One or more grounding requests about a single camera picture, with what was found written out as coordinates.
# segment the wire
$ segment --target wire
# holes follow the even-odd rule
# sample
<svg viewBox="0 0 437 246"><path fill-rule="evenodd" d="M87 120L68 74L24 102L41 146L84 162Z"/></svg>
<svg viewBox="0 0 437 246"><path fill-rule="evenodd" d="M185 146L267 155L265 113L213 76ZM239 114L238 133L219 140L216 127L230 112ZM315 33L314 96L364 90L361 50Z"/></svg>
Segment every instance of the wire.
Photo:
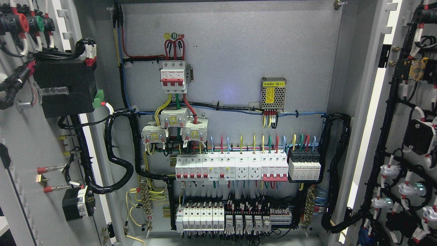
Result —
<svg viewBox="0 0 437 246"><path fill-rule="evenodd" d="M194 117L194 121L193 124L196 125L197 124L197 114L194 111L194 108L190 105L190 103L187 100L186 94L182 94L182 98L184 99L184 103L185 105L189 108L189 110L193 113L193 117Z"/></svg>
<svg viewBox="0 0 437 246"><path fill-rule="evenodd" d="M160 119L159 119L159 113L160 113L161 111L163 111L164 108L167 107L167 106L171 103L171 99L172 99L171 94L168 94L168 99L167 99L167 101L166 101L164 104L162 104L161 106L159 106L159 107L156 109L156 111L155 111L155 121L156 121L156 125L157 125L157 126L160 126L160 125L161 125L161 124L160 124Z"/></svg>
<svg viewBox="0 0 437 246"><path fill-rule="evenodd" d="M142 246L146 246L146 243L143 240L139 239L139 238L136 238L136 237L133 237L133 236L129 236L129 235L125 235L125 237L128 237L130 239L136 240L136 241L142 243Z"/></svg>

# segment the main circuit breaker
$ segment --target main circuit breaker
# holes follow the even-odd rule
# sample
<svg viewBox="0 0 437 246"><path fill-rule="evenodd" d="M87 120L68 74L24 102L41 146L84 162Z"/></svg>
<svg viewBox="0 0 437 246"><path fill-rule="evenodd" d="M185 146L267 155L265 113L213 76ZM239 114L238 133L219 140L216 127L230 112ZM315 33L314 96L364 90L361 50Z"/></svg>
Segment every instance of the main circuit breaker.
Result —
<svg viewBox="0 0 437 246"><path fill-rule="evenodd" d="M185 61L164 61L161 85L167 94L187 93L187 65Z"/></svg>
<svg viewBox="0 0 437 246"><path fill-rule="evenodd" d="M288 181L285 153L178 155L175 172L176 179L181 181Z"/></svg>

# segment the yellow wire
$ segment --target yellow wire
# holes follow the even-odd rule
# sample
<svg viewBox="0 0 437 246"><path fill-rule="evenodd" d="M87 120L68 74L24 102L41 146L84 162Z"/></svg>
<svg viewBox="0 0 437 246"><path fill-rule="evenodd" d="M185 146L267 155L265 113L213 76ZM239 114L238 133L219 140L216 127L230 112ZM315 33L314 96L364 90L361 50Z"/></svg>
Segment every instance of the yellow wire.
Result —
<svg viewBox="0 0 437 246"><path fill-rule="evenodd" d="M136 238L136 237L133 237L133 236L129 236L129 235L125 235L125 237L128 237L130 239L136 240L136 241L142 243L142 246L146 246L146 243L143 240L139 239L139 238Z"/></svg>
<svg viewBox="0 0 437 246"><path fill-rule="evenodd" d="M296 134L294 134L293 136L293 151L295 151L295 146L296 146Z"/></svg>
<svg viewBox="0 0 437 246"><path fill-rule="evenodd" d="M129 217L131 218L132 222L133 222L136 226L142 227L142 225L138 224L138 223L134 220L134 218L132 217L132 209L134 209L134 208L135 208L135 207L131 207L131 209L129 209Z"/></svg>
<svg viewBox="0 0 437 246"><path fill-rule="evenodd" d="M272 116L269 115L269 124L267 126L267 129L269 129L271 125L272 125Z"/></svg>
<svg viewBox="0 0 437 246"><path fill-rule="evenodd" d="M115 53L117 54L117 64L120 63L121 59L120 59L120 53L118 52L118 36L117 36L117 31L114 29L112 29L112 31L114 32L114 39L115 39Z"/></svg>
<svg viewBox="0 0 437 246"><path fill-rule="evenodd" d="M159 119L159 113L165 108L167 107L170 103L171 103L171 99L172 99L172 95L169 94L168 95L168 100L162 104L160 107L158 107L155 111L155 121L156 121L156 125L159 126L160 125L160 119Z"/></svg>
<svg viewBox="0 0 437 246"><path fill-rule="evenodd" d="M264 135L263 135L263 145L262 145L262 147L263 147L263 154L264 154Z"/></svg>
<svg viewBox="0 0 437 246"><path fill-rule="evenodd" d="M340 232L340 233L344 236L344 238L346 238L347 244L351 246L352 244L350 243L349 238L346 236L346 234L344 232Z"/></svg>
<svg viewBox="0 0 437 246"><path fill-rule="evenodd" d="M253 153L255 153L255 143L257 141L257 136L254 134L253 135Z"/></svg>

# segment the black cable bundle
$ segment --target black cable bundle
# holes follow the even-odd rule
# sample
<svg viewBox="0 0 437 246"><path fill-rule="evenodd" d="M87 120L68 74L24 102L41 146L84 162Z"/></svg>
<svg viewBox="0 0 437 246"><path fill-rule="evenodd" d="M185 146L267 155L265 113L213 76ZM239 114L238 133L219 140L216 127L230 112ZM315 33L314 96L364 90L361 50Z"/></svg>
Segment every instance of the black cable bundle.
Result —
<svg viewBox="0 0 437 246"><path fill-rule="evenodd" d="M71 115L70 118L71 118L71 123L73 126L80 125L80 120L79 120L78 115ZM107 194L107 193L111 193L111 192L114 192L114 191L122 188L130 180L130 178L132 177L132 175L134 173L134 168L133 168L132 164L130 164L129 162L127 162L123 159L121 159L121 161L117 160L117 159L111 159L110 153L108 153L109 160L112 163L115 163L117 165L124 167L126 169L126 173L115 184L112 184L110 186L104 186L104 187L97 185L95 180L94 180L93 170L91 167L92 162L91 162L90 153L88 151L87 141L85 139L85 133L83 132L83 129L81 127L75 128L74 131L75 131L76 136L77 136L77 141L79 142L80 164L82 165L83 170L85 172L85 183L88 186L90 186L91 190L96 194ZM107 139L105 139L105 145L108 146L109 144L111 145L111 152L112 152L112 144L110 142L108 143Z"/></svg>

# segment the blue wire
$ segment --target blue wire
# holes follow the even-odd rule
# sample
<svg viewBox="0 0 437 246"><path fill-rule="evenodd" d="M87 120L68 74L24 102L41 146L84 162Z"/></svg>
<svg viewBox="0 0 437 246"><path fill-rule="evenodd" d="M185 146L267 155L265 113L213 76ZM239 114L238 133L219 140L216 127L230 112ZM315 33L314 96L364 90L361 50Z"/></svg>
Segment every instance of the blue wire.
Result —
<svg viewBox="0 0 437 246"><path fill-rule="evenodd" d="M229 151L231 150L231 146L229 145L229 137L227 137L227 141L228 141L228 154L229 154Z"/></svg>
<svg viewBox="0 0 437 246"><path fill-rule="evenodd" d="M284 137L284 149L282 150L282 153L285 153L285 148L287 146L287 140L285 139L285 135L283 137Z"/></svg>
<svg viewBox="0 0 437 246"><path fill-rule="evenodd" d="M211 154L214 153L214 142L212 141L212 136L211 136Z"/></svg>
<svg viewBox="0 0 437 246"><path fill-rule="evenodd" d="M314 140L313 145L312 145L312 151L314 151L314 148L316 147L317 138L315 136L313 136L312 139Z"/></svg>

